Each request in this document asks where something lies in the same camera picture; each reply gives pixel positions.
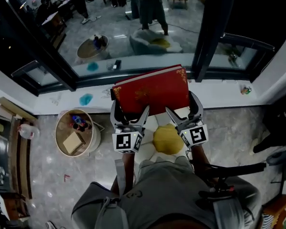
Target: window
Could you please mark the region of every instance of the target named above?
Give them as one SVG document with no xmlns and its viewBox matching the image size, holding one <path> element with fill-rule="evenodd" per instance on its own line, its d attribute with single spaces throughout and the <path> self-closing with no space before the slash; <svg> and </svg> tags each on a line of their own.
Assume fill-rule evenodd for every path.
<svg viewBox="0 0 286 229">
<path fill-rule="evenodd" d="M 0 0 L 0 70 L 35 95 L 179 63 L 197 82 L 253 81 L 286 39 L 286 0 L 270 2 Z"/>
</svg>

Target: round basket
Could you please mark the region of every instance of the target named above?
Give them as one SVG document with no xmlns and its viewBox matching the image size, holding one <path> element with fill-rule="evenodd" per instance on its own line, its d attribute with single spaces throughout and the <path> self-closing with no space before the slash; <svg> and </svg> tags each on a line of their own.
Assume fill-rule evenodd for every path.
<svg viewBox="0 0 286 229">
<path fill-rule="evenodd" d="M 109 40 L 108 37 L 101 35 L 104 37 L 106 46 L 101 47 L 100 49 L 97 49 L 95 45 L 93 44 L 93 40 L 90 38 L 85 40 L 78 48 L 77 50 L 77 56 L 85 61 L 99 61 L 99 60 L 105 60 L 108 58 L 109 53 L 106 51 Z"/>
<path fill-rule="evenodd" d="M 90 130 L 85 130 L 84 132 L 77 131 L 70 126 L 70 123 L 74 123 L 72 120 L 73 115 L 78 115 L 82 119 L 84 119 L 87 123 L 91 124 L 92 128 Z M 81 135 L 85 144 L 74 153 L 70 154 L 63 142 L 69 137 L 72 132 L 77 132 Z M 64 113 L 59 121 L 57 122 L 55 128 L 55 141 L 58 149 L 68 157 L 78 157 L 83 155 L 84 153 L 89 153 L 94 151 L 101 142 L 101 132 L 96 124 L 91 119 L 90 115 L 88 115 L 85 111 L 80 109 L 72 109 Z"/>
</svg>

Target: marble floor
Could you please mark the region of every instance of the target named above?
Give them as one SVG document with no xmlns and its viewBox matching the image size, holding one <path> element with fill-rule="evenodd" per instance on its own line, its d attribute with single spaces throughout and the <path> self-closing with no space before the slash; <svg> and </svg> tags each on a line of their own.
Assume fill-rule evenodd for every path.
<svg viewBox="0 0 286 229">
<path fill-rule="evenodd" d="M 249 155 L 251 141 L 261 136 L 264 108 L 232 108 L 206 110 L 204 121 L 208 126 L 209 142 L 204 151 L 210 162 L 225 167 L 254 164 L 264 161 L 275 148 Z M 69 158 L 56 147 L 54 130 L 56 115 L 39 116 L 36 126 L 41 135 L 31 143 L 30 176 L 33 199 L 28 202 L 33 229 L 44 229 L 51 220 L 56 228 L 71 229 L 71 211 L 74 204 L 92 181 L 110 187 L 115 176 L 114 160 L 121 154 L 113 151 L 112 125 L 108 114 L 92 115 L 93 121 L 105 126 L 100 146 L 89 156 Z M 70 176 L 64 182 L 64 175 Z M 279 167 L 267 167 L 263 173 L 243 176 L 256 186 L 263 203 L 279 192 Z"/>
<path fill-rule="evenodd" d="M 194 53 L 201 27 L 204 5 L 198 0 L 188 0 L 187 9 L 184 2 L 162 0 L 166 21 L 169 24 L 169 35 L 180 43 L 184 53 Z M 95 34 L 109 38 L 108 52 L 112 58 L 134 55 L 129 44 L 129 35 L 141 28 L 139 19 L 127 20 L 125 7 L 111 7 L 107 0 L 94 0 L 86 3 L 91 18 L 101 16 L 97 21 L 89 21 L 82 25 L 83 17 L 74 11 L 74 18 L 66 22 L 66 38 L 62 42 L 59 53 L 71 66 L 84 63 L 77 57 L 77 49 L 81 43 Z M 151 30 L 162 31 L 159 24 L 150 26 Z"/>
</svg>

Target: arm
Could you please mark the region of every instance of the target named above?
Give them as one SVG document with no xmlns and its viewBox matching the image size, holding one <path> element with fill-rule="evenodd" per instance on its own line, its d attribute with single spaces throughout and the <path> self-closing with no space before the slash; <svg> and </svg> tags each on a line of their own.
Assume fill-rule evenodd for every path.
<svg viewBox="0 0 286 229">
<path fill-rule="evenodd" d="M 123 154 L 122 157 L 124 167 L 125 167 L 125 191 L 124 194 L 129 192 L 133 187 L 133 168 L 134 168 L 134 154 Z M 115 177 L 115 180 L 113 182 L 113 185 L 111 187 L 111 192 L 115 194 L 119 194 L 119 185 L 117 177 Z"/>
<path fill-rule="evenodd" d="M 193 161 L 195 174 L 206 182 L 206 179 L 203 177 L 203 173 L 206 170 L 211 169 L 211 168 L 204 165 L 204 164 L 210 164 L 209 160 L 207 159 L 204 153 L 204 149 L 202 148 L 201 145 L 198 145 L 198 146 L 192 147 L 191 151 L 192 151 L 192 161 Z M 211 179 L 208 179 L 207 181 L 215 185 L 218 182 L 218 179 L 211 178 Z"/>
<path fill-rule="evenodd" d="M 192 161 L 195 170 L 195 174 L 199 175 L 205 172 L 210 167 L 205 166 L 204 164 L 210 164 L 209 160 L 205 156 L 204 149 L 201 145 L 191 147 L 192 151 Z"/>
</svg>

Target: blue stain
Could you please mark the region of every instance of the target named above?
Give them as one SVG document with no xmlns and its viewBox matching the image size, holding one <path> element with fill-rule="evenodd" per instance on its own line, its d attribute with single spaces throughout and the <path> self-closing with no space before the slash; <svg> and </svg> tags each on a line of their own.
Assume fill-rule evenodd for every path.
<svg viewBox="0 0 286 229">
<path fill-rule="evenodd" d="M 85 94 L 80 98 L 80 105 L 81 106 L 86 106 L 90 101 L 92 100 L 93 95 L 92 94 Z"/>
<path fill-rule="evenodd" d="M 99 68 L 99 65 L 96 62 L 91 62 L 88 64 L 88 71 L 96 71 Z"/>
</svg>

